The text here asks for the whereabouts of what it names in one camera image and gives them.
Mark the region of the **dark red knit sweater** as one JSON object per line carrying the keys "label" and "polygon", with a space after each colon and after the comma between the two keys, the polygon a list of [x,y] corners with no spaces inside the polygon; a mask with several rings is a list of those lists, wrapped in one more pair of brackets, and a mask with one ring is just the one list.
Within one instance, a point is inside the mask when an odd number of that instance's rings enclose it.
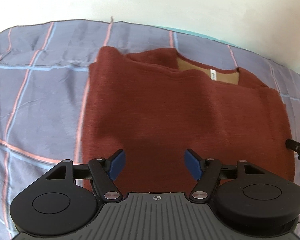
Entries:
{"label": "dark red knit sweater", "polygon": [[219,69],[216,80],[209,70],[174,48],[126,55],[101,48],[89,67],[83,161],[123,149],[126,165],[115,181],[122,193],[190,192],[188,148],[293,181],[294,153],[285,146],[291,131],[277,90],[243,68]]}

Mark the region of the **blue plaid bed sheet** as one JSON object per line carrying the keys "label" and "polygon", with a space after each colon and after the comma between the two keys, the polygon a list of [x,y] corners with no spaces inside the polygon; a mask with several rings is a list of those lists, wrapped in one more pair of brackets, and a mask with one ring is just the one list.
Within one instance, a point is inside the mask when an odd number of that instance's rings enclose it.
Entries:
{"label": "blue plaid bed sheet", "polygon": [[88,68],[105,45],[123,53],[174,47],[188,59],[219,69],[242,67],[278,90],[292,136],[300,141],[300,75],[231,43],[126,22],[11,27],[0,33],[0,239],[17,234],[9,208],[20,191],[62,159],[82,161]]}

